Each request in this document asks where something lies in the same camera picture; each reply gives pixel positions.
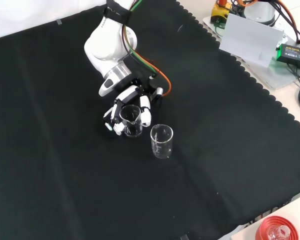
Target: table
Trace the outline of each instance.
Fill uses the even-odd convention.
[[[174,0],[130,20],[173,80],[152,122],[174,130],[172,156],[153,156],[149,128],[110,134],[118,94],[98,96],[83,49],[103,10],[0,39],[1,239],[215,240],[300,192],[300,127]]]
[[[296,228],[300,239],[300,198],[289,203],[288,205],[280,208],[279,210],[271,213],[265,218],[255,222],[254,224],[246,227],[238,233],[231,236],[231,240],[254,240],[256,231],[262,221],[270,216],[280,216],[289,220]]]
[[[203,19],[203,25],[206,29],[209,30],[210,33],[212,33],[214,35],[214,37],[216,37],[217,41],[219,41],[219,42],[221,41],[221,38],[218,37],[217,34],[215,33],[215,30],[213,27],[214,25],[210,23],[210,16],[205,17]],[[279,20],[276,25],[279,25],[280,29],[286,27],[285,24]],[[222,35],[223,31],[224,31],[223,29],[218,28],[219,34]],[[287,108],[289,113],[295,117],[295,120],[300,122],[300,105],[298,102],[298,93],[300,91],[299,83],[293,82],[293,83],[291,83],[283,88],[280,88],[280,89],[271,89],[270,87],[268,87],[265,84],[267,79],[272,77],[271,74],[268,75],[268,78],[267,77],[259,77],[258,69],[255,71],[252,70],[252,69],[255,69],[255,66],[254,66],[254,68],[251,68],[240,57],[236,57],[236,58],[238,61],[241,62],[241,65],[245,68],[245,71],[250,73],[251,76],[257,80],[258,83],[262,84],[263,88],[268,90],[271,95],[275,96],[276,100],[281,102],[282,106]]]

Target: green cable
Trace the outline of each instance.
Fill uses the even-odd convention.
[[[220,35],[219,33],[218,33],[218,31],[217,31],[217,25],[215,25],[215,27],[214,27],[214,31],[215,31],[215,33],[219,36],[219,37],[223,37],[222,35]]]
[[[136,7],[138,7],[138,5],[140,4],[142,2],[142,0],[139,0],[134,6],[133,6],[133,8],[131,8],[131,12],[133,11],[133,10],[135,10],[135,8]]]
[[[125,31],[125,34],[127,35],[127,30],[126,30],[126,26],[124,26],[124,31]],[[148,63],[145,62],[145,60],[143,58],[141,58],[136,52],[135,50],[131,47],[130,43],[127,41],[126,39],[126,42],[128,44],[128,47],[130,49],[130,51],[133,53],[134,56],[136,56],[144,65],[146,65],[150,70],[152,70],[153,72],[156,73],[156,70],[150,66]]]
[[[138,5],[139,5],[141,2],[142,2],[142,0],[139,0],[139,1],[133,6],[133,8],[131,8],[130,11],[132,12],[133,10],[135,10],[136,7],[138,7]],[[128,44],[128,47],[129,47],[130,51],[133,53],[133,55],[136,56],[136,57],[137,57],[144,65],[146,65],[152,72],[156,73],[156,70],[155,70],[152,66],[150,66],[148,63],[146,63],[145,60],[142,59],[142,58],[135,52],[135,50],[133,50],[133,48],[131,47],[131,45],[130,45],[130,43],[129,43],[129,41],[128,41],[128,37],[127,37],[127,29],[126,29],[126,26],[124,26],[124,32],[125,32],[125,40],[126,40],[126,42],[127,42],[127,44]]]

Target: red lid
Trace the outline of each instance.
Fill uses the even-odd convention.
[[[298,232],[293,224],[287,219],[280,216],[270,216],[263,220],[258,230],[255,233],[255,240],[268,240],[268,230],[273,226],[286,225],[290,228],[291,233],[289,240],[299,240]]]

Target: white table surface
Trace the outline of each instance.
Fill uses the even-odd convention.
[[[298,198],[265,218],[232,235],[231,240],[255,240],[256,232],[260,224],[264,219],[270,216],[280,216],[289,220],[296,228],[300,239],[300,198]]]

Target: white robotic arm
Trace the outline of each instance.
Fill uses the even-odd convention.
[[[115,131],[117,135],[121,135],[125,128],[119,117],[122,107],[139,98],[141,124],[144,127],[149,127],[151,124],[150,101],[154,103],[160,98],[163,89],[158,87],[154,92],[153,89],[152,92],[145,91],[142,82],[132,77],[131,71],[123,62],[123,58],[128,54],[125,47],[129,48],[125,38],[122,37],[123,24],[119,23],[120,20],[117,22],[106,17],[107,11],[111,11],[110,15],[113,19],[118,16],[121,17],[118,12],[113,11],[110,7],[113,6],[117,11],[127,12],[126,10],[130,9],[134,0],[107,0],[107,2],[105,16],[86,41],[84,50],[92,65],[102,74],[105,80],[99,90],[99,95],[103,97],[114,88],[123,90],[115,99],[113,107],[103,116],[105,126],[110,131]],[[129,27],[126,27],[126,33],[129,44],[133,49],[136,49],[136,34]]]
[[[134,0],[116,0],[115,2],[128,10]],[[122,61],[127,55],[122,41],[122,27],[122,23],[104,16],[84,45],[87,57],[105,80],[99,90],[99,95],[102,97],[110,93],[120,81],[131,75],[131,71]],[[129,27],[126,28],[126,32],[129,44],[136,49],[136,34]]]

